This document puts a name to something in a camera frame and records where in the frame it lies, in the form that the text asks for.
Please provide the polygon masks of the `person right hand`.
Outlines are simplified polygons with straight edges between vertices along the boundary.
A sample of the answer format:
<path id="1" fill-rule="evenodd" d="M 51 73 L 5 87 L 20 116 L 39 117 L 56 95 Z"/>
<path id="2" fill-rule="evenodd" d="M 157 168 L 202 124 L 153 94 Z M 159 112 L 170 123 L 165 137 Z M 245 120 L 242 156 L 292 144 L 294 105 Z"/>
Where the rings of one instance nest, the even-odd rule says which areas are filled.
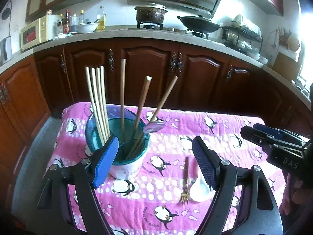
<path id="1" fill-rule="evenodd" d="M 312 189 L 306 188 L 303 185 L 303 181 L 299 180 L 296 176 L 288 174 L 282 203 L 279 207 L 280 214 L 289 215 L 292 212 L 292 203 L 296 205 L 305 204 L 311 196 Z"/>

